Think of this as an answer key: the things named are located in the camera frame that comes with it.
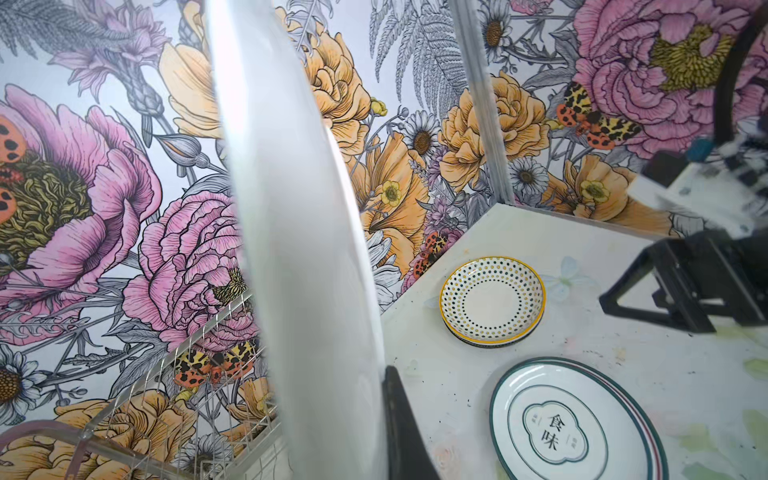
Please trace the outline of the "chrome wire dish rack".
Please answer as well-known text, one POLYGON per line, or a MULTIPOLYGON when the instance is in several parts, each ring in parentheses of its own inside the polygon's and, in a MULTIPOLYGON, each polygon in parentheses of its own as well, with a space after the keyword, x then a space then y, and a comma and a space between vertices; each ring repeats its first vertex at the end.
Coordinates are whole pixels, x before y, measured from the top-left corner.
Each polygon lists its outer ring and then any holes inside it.
POLYGON ((288 479, 251 296, 153 327, 105 288, 32 346, 1 343, 5 479, 288 479))

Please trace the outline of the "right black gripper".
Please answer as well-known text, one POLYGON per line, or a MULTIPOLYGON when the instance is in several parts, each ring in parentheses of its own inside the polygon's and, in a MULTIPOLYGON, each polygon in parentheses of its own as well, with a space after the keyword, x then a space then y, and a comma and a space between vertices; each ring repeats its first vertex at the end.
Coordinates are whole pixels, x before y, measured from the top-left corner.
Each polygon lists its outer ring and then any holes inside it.
POLYGON ((707 230, 644 248, 600 295, 609 316, 687 333, 713 333, 716 300, 747 327, 767 325, 767 231, 733 239, 707 230))

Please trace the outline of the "white plate row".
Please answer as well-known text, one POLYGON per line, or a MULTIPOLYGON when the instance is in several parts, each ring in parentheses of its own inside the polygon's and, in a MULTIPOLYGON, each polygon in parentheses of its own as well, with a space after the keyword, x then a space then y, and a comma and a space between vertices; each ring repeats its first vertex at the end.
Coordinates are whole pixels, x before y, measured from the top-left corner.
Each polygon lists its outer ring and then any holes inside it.
POLYGON ((538 357, 505 372, 489 428, 511 479, 667 479, 662 441, 640 404, 598 370, 538 357))

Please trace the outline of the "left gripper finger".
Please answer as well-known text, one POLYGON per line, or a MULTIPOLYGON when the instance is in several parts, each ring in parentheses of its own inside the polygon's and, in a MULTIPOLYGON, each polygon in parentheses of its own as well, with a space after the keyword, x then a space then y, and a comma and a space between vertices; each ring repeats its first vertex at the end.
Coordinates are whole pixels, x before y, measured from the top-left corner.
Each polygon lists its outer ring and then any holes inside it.
POLYGON ((439 480, 395 366, 388 365, 382 383, 390 480, 439 480))

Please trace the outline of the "yellow rimmed white plate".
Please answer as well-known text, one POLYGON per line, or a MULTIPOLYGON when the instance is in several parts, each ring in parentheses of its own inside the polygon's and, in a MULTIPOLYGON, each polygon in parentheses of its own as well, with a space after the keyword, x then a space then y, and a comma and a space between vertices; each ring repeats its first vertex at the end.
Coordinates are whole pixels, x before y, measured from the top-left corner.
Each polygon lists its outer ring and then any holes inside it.
POLYGON ((528 337, 541 322, 547 292, 526 263, 481 257, 458 267, 440 290, 442 321, 452 335, 481 348, 499 348, 528 337))

